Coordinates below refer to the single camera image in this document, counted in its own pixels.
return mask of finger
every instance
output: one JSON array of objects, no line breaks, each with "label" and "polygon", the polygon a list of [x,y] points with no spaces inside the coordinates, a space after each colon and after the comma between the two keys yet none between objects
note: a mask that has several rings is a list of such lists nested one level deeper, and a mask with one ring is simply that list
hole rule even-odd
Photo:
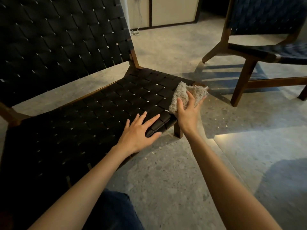
[{"label": "finger", "polygon": [[206,99],[207,96],[204,96],[200,101],[199,103],[197,104],[196,108],[200,109],[201,108],[201,105],[203,104],[204,100]]},{"label": "finger", "polygon": [[189,91],[187,91],[187,94],[188,94],[188,97],[189,97],[189,104],[188,104],[187,108],[194,108],[195,107],[195,98]]},{"label": "finger", "polygon": [[147,129],[149,128],[158,118],[160,117],[160,114],[156,115],[155,117],[151,118],[150,120],[146,121],[143,126]]},{"label": "finger", "polygon": [[149,139],[150,144],[155,142],[161,135],[162,135],[162,132],[156,132],[151,137],[149,137],[148,139]]},{"label": "finger", "polygon": [[134,123],[138,120],[139,116],[140,116],[140,114],[137,113],[137,114],[136,114],[136,117],[134,118],[134,120],[133,120],[133,122],[131,123],[131,125],[134,124]]},{"label": "finger", "polygon": [[177,98],[177,111],[179,114],[184,111],[183,102],[180,98]]},{"label": "finger", "polygon": [[146,115],[147,115],[147,112],[144,111],[144,113],[138,118],[136,124],[138,124],[138,125],[140,124],[141,125],[143,123],[144,118],[146,117]]},{"label": "finger", "polygon": [[127,130],[130,126],[130,119],[127,119],[124,131]]}]

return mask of person's left hand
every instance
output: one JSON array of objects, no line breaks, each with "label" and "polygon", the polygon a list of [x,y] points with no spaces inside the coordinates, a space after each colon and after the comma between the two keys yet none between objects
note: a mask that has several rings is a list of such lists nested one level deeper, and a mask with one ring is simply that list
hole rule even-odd
[{"label": "person's left hand", "polygon": [[127,153],[127,157],[151,145],[162,134],[161,132],[156,132],[149,138],[145,136],[146,130],[160,117],[160,114],[158,114],[142,124],[146,114],[146,111],[141,116],[137,114],[131,125],[130,120],[127,119],[124,132],[116,145]]}]

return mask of microfiber towel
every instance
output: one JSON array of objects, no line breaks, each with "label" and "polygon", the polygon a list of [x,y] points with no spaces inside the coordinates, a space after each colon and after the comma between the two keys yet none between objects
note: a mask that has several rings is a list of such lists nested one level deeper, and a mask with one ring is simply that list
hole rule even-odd
[{"label": "microfiber towel", "polygon": [[187,90],[194,96],[195,98],[195,106],[199,103],[199,101],[208,96],[207,87],[202,87],[199,85],[191,85],[188,86],[184,82],[180,82],[174,92],[172,103],[169,106],[169,112],[174,114],[177,117],[177,98],[180,98],[183,102],[183,108],[186,109],[189,104],[189,97],[187,94]]}]

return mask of black woven backrest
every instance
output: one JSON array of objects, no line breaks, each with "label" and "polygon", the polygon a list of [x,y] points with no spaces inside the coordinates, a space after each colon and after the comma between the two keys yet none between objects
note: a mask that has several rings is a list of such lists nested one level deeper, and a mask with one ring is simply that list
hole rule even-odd
[{"label": "black woven backrest", "polygon": [[13,106],[130,60],[119,0],[0,0],[0,101]]},{"label": "black woven backrest", "polygon": [[291,34],[304,24],[306,0],[234,0],[231,35]]}]

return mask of jeans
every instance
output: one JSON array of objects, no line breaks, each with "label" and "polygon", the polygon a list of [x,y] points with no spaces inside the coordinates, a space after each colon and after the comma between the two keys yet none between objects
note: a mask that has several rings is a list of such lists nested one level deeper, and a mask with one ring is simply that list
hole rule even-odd
[{"label": "jeans", "polygon": [[105,189],[83,229],[144,230],[144,227],[127,194]]}]

